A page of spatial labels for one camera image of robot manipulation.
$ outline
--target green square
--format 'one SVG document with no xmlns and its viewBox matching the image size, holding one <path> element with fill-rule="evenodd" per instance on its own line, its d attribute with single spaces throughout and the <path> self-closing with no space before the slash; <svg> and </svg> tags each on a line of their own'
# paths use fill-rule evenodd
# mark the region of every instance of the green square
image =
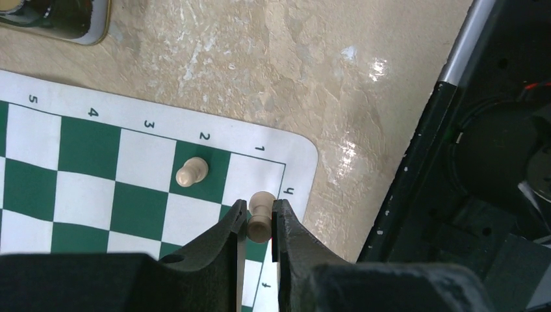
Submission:
<svg viewBox="0 0 551 312">
<path fill-rule="evenodd" d="M 0 156 L 6 157 L 6 130 L 8 129 L 8 106 L 0 101 Z"/>
<path fill-rule="evenodd" d="M 220 207 L 220 217 L 219 220 L 221 220 L 225 214 L 231 209 L 230 206 L 222 205 Z M 247 211 L 247 220 L 251 218 L 251 213 Z M 264 257 L 266 255 L 266 249 L 268 248 L 268 242 L 265 242 L 263 244 L 257 244 L 256 242 L 253 242 L 249 238 L 245 239 L 245 259 L 252 260 L 252 261 L 258 261 L 258 262 L 264 262 Z"/>
<path fill-rule="evenodd" d="M 52 253 L 105 253 L 109 231 L 76 224 L 53 224 Z"/>
<path fill-rule="evenodd" d="M 53 221 L 57 172 L 6 159 L 4 209 Z"/>
<path fill-rule="evenodd" d="M 178 141 L 172 166 L 170 192 L 208 202 L 221 203 L 230 154 L 230 152 L 221 149 Z M 191 187 L 181 187 L 174 177 L 184 163 L 193 157 L 201 157 L 207 162 L 209 174 L 203 181 L 193 184 Z"/>
<path fill-rule="evenodd" d="M 169 244 L 167 242 L 162 242 L 160 244 L 160 253 L 159 253 L 159 259 L 164 257 L 165 255 L 170 255 L 172 254 L 173 252 L 175 252 L 176 250 L 182 248 L 182 246 L 178 246 L 178 245 L 174 245 L 174 244 Z"/>
<path fill-rule="evenodd" d="M 61 119 L 59 170 L 115 179 L 120 128 L 70 117 Z"/>
<path fill-rule="evenodd" d="M 111 231 L 160 241 L 168 193 L 117 182 Z"/>
</svg>

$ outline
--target white chess piece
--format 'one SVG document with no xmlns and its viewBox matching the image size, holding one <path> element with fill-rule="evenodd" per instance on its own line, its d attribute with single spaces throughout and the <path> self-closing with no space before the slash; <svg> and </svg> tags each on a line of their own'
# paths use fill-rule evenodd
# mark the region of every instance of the white chess piece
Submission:
<svg viewBox="0 0 551 312">
<path fill-rule="evenodd" d="M 184 166 L 176 172 L 176 182 L 181 187 L 190 187 L 194 183 L 201 182 L 209 173 L 209 165 L 199 157 L 193 157 L 184 163 Z"/>
<path fill-rule="evenodd" d="M 264 243 L 272 238 L 272 205 L 276 197 L 268 192 L 256 192 L 249 201 L 251 218 L 247 236 L 253 242 Z"/>
</svg>

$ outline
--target beige pawn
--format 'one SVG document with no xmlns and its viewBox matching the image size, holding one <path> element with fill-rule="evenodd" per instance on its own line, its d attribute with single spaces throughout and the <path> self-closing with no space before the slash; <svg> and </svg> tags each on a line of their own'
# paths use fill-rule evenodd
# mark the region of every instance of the beige pawn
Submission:
<svg viewBox="0 0 551 312">
<path fill-rule="evenodd" d="M 209 173 L 209 165 L 199 157 L 189 159 L 184 166 L 176 172 L 176 182 L 181 187 L 190 187 L 194 183 L 201 182 Z"/>
<path fill-rule="evenodd" d="M 263 243 L 272 238 L 272 205 L 276 197 L 268 192 L 257 192 L 249 201 L 251 218 L 247 236 L 253 242 Z"/>
</svg>

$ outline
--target chess piece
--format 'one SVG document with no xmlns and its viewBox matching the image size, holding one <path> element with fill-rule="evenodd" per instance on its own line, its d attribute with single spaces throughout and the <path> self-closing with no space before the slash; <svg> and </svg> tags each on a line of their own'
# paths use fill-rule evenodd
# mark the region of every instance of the chess piece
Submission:
<svg viewBox="0 0 551 312">
<path fill-rule="evenodd" d="M 257 192 L 249 201 L 252 217 L 247 224 L 247 237 L 264 243 L 272 238 L 272 206 L 276 197 L 268 192 Z"/>
<path fill-rule="evenodd" d="M 193 157 L 184 163 L 184 166 L 176 172 L 176 182 L 181 187 L 190 187 L 203 181 L 209 173 L 209 165 L 199 157 Z"/>
</svg>

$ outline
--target printed number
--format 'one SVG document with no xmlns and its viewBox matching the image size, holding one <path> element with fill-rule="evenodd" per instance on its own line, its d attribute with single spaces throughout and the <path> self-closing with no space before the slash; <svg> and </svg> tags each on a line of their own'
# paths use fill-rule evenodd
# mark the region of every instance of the printed number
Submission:
<svg viewBox="0 0 551 312">
<path fill-rule="evenodd" d="M 90 112 L 88 112 L 88 115 L 89 115 L 90 117 L 93 117 L 93 116 L 97 117 L 97 116 L 99 116 L 99 114 L 96 112 L 96 110 L 93 109 L 92 107 L 90 107 Z"/>
</svg>

